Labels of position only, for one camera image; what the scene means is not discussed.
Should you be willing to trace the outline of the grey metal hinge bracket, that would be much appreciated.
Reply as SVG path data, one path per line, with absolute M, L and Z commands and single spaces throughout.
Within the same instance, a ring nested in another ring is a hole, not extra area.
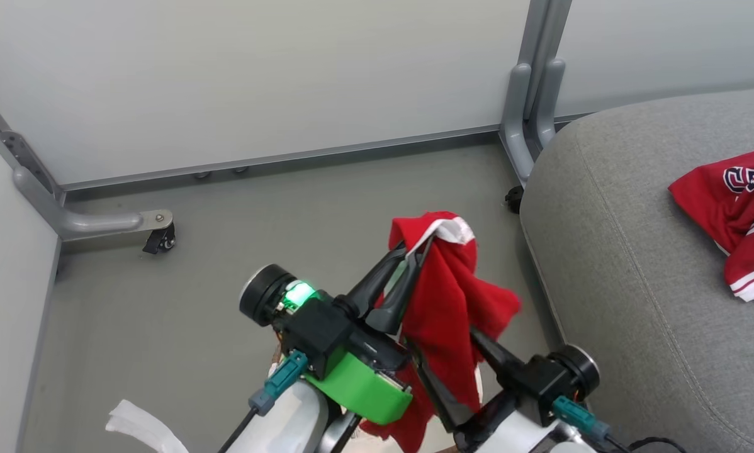
M 11 130 L 2 131 L 1 138 L 9 152 L 14 155 L 17 163 L 26 167 L 40 181 L 47 192 L 53 195 L 53 198 L 60 200 L 62 189 L 25 138 L 20 133 Z

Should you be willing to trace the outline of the grey fabric sofa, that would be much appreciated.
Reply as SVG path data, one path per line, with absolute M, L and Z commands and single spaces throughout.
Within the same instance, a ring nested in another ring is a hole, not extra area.
M 619 441 L 754 453 L 754 302 L 668 187 L 754 150 L 754 89 L 572 121 L 539 155 L 520 221 L 562 338 L 601 370 L 591 410 Z

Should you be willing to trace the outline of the plain red garment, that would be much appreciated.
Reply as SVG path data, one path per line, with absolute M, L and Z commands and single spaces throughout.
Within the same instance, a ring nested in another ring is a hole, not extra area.
M 432 246 L 403 317 L 401 338 L 421 350 L 457 402 L 478 411 L 475 371 L 483 358 L 471 344 L 470 327 L 498 339 L 520 301 L 512 291 L 476 276 L 475 234 L 460 216 L 440 211 L 393 219 L 390 247 L 404 243 L 415 252 L 427 240 Z

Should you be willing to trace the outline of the grey curved partition leg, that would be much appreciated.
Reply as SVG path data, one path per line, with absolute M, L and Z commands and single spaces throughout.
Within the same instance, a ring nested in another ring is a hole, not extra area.
M 559 58 L 550 60 L 544 66 L 534 115 L 536 140 L 541 149 L 547 147 L 556 135 L 555 109 L 565 72 L 566 62 Z
M 504 110 L 500 122 L 500 139 L 521 186 L 526 186 L 534 160 L 524 134 L 524 112 L 532 69 L 516 64 L 509 75 Z

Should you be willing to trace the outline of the white cloth strip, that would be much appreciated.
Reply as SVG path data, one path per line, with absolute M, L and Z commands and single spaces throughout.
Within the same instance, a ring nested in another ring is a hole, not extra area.
M 188 453 L 187 448 L 167 425 L 132 402 L 121 400 L 110 411 L 106 431 L 137 439 L 156 453 Z

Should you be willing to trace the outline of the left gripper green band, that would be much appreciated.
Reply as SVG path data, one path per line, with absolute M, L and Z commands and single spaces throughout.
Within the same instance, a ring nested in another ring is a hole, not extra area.
M 278 398 L 304 378 L 349 412 L 377 425 L 401 419 L 412 400 L 397 375 L 409 353 L 398 335 L 432 238 L 408 253 L 398 243 L 348 293 L 331 296 L 270 264 L 247 281 L 239 309 L 277 333 L 286 366 L 266 393 Z M 375 303 L 383 295 L 382 304 Z

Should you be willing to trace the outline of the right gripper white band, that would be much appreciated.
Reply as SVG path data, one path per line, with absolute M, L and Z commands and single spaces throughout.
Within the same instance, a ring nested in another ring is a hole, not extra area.
M 601 421 L 583 405 L 600 372 L 584 350 L 565 345 L 524 362 L 477 327 L 470 327 L 470 341 L 501 387 L 476 412 L 438 378 L 420 347 L 408 344 L 436 415 L 457 441 L 601 440 Z

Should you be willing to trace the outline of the grey metal partition post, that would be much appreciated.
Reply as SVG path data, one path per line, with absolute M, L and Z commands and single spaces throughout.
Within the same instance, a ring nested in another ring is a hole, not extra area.
M 556 57 L 572 2 L 573 0 L 530 0 L 518 58 L 519 64 L 527 64 L 531 68 L 524 120 L 529 120 L 532 116 L 544 69 Z

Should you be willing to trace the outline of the red white striped jersey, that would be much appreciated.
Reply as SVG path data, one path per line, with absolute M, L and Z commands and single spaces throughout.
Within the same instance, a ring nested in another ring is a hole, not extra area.
M 696 167 L 668 191 L 727 255 L 723 279 L 734 296 L 754 302 L 754 151 Z

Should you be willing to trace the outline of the grey partition bottom rail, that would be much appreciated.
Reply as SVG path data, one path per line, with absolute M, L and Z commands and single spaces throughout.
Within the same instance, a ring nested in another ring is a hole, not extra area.
M 328 157 L 329 155 L 339 155 L 342 153 L 371 151 L 385 147 L 399 147 L 405 145 L 414 145 L 416 143 L 433 142 L 439 140 L 454 140 L 459 137 L 474 137 L 483 133 L 496 133 L 500 131 L 498 125 L 486 125 L 478 127 L 469 127 L 456 131 L 445 131 L 439 133 L 417 135 L 417 137 L 394 138 L 394 140 L 380 140 L 376 142 L 360 143 L 355 145 L 345 145 L 340 147 L 327 147 L 312 151 L 286 153 L 273 155 L 273 157 L 256 157 L 251 159 L 235 160 L 221 162 L 216 164 L 198 165 L 192 167 L 180 167 L 179 169 L 169 169 L 163 171 L 144 172 L 124 177 L 110 177 L 92 181 L 73 182 L 60 184 L 64 192 L 80 191 L 86 189 L 95 189 L 108 186 L 117 186 L 117 184 L 130 184 L 142 181 L 152 181 L 170 177 L 184 177 L 194 173 L 215 172 L 235 169 L 236 167 L 248 167 L 253 165 L 278 164 L 294 160 L 313 159 L 317 157 Z

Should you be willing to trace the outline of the white plastic laundry basket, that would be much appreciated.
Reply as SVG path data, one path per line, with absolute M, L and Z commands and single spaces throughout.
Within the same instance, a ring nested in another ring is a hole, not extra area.
M 285 355 L 282 354 L 279 347 L 277 347 L 273 354 L 273 363 L 271 363 L 267 372 L 269 378 L 274 372 L 276 372 L 276 368 L 284 361 L 284 358 Z M 483 383 L 481 383 L 480 368 L 477 367 L 475 368 L 475 379 L 480 402 L 483 402 Z M 368 435 L 368 433 L 363 431 L 361 427 L 358 427 L 349 439 L 348 444 L 344 447 L 342 453 L 402 453 L 402 451 L 393 439 L 383 440 L 380 437 Z M 458 450 L 455 445 L 449 445 L 449 447 L 434 451 L 434 453 L 458 453 Z

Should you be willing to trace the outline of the grey partition leg with plate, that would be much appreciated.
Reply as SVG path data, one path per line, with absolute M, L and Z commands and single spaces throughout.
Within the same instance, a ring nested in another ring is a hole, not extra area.
M 43 184 L 26 167 L 15 167 L 12 179 L 18 192 L 63 241 L 174 229 L 173 214 L 169 210 L 77 214 L 55 200 L 52 193 L 47 192 Z

